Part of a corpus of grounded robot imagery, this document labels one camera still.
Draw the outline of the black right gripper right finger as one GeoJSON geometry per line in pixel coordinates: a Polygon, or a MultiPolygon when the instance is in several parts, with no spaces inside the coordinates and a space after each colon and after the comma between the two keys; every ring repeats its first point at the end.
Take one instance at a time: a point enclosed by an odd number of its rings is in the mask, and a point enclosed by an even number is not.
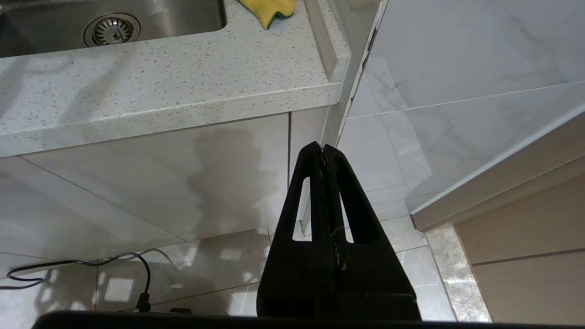
{"type": "Polygon", "coordinates": [[[420,320],[416,293],[351,165],[324,147],[324,191],[335,292],[348,317],[420,320]]]}

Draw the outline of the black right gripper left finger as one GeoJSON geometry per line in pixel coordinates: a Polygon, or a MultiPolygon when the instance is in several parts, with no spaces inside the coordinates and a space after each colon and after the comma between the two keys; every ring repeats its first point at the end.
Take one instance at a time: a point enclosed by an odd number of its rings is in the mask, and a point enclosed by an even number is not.
{"type": "Polygon", "coordinates": [[[260,317],[338,320],[341,224],[339,194],[331,183],[330,144],[311,142],[299,152],[259,285],[260,317]],[[309,182],[312,239],[295,241],[303,183],[309,182]]]}

